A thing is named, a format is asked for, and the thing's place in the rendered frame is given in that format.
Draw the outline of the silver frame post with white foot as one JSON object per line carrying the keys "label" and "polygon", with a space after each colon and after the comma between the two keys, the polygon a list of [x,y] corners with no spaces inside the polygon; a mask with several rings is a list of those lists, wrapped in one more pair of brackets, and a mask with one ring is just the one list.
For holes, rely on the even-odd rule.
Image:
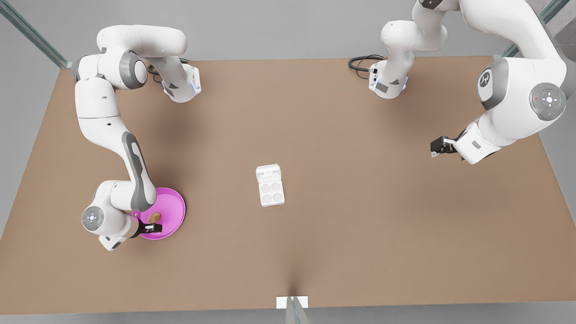
{"label": "silver frame post with white foot", "polygon": [[285,324],[311,324],[305,313],[308,297],[276,297],[276,309],[285,309]]}

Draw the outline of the pink round plate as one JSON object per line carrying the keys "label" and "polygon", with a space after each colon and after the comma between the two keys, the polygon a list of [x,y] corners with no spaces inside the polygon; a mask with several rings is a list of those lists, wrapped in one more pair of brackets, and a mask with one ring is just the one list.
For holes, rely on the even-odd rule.
{"label": "pink round plate", "polygon": [[162,225],[159,233],[141,233],[140,236],[150,240],[160,240],[166,238],[177,231],[185,219],[185,201],[174,189],[159,187],[156,189],[157,197],[155,203],[146,211],[133,211],[132,214],[143,223],[149,223],[149,216],[155,212],[161,217],[157,224]]}

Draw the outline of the white egg box base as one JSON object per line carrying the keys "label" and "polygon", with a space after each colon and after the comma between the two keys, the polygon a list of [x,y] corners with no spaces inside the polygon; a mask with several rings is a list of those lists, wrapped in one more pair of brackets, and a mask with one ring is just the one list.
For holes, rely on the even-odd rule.
{"label": "white egg box base", "polygon": [[259,195],[262,207],[284,205],[285,196],[281,180],[259,183]]}

